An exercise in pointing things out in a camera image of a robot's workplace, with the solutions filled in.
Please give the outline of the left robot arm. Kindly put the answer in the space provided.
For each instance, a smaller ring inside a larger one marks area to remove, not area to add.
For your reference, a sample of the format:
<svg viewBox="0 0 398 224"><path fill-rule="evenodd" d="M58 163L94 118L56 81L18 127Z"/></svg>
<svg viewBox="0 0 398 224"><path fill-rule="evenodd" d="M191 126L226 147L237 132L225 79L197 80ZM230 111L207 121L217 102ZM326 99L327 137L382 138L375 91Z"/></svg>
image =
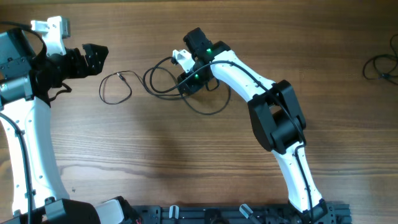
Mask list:
<svg viewBox="0 0 398 224"><path fill-rule="evenodd" d="M123 197L99 205L72 200L61 180L50 133L49 90L102 72L108 48L55 50L44 31L13 25L1 34L1 123L14 182L13 223L139 223Z"/></svg>

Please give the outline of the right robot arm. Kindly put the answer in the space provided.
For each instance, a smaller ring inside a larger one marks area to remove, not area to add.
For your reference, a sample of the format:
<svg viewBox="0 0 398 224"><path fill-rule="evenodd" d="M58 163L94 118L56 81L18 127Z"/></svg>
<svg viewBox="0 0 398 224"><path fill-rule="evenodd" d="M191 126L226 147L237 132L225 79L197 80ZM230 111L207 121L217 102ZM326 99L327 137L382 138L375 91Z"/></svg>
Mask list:
<svg viewBox="0 0 398 224"><path fill-rule="evenodd" d="M247 104L252 131L259 144L273 153L288 189L293 221L315 223L327 214L306 160L306 121L292 85L267 79L243 63L224 42L212 43L197 27L174 50L172 61L181 65L177 78L182 96L207 88L211 79L224 82Z"/></svg>

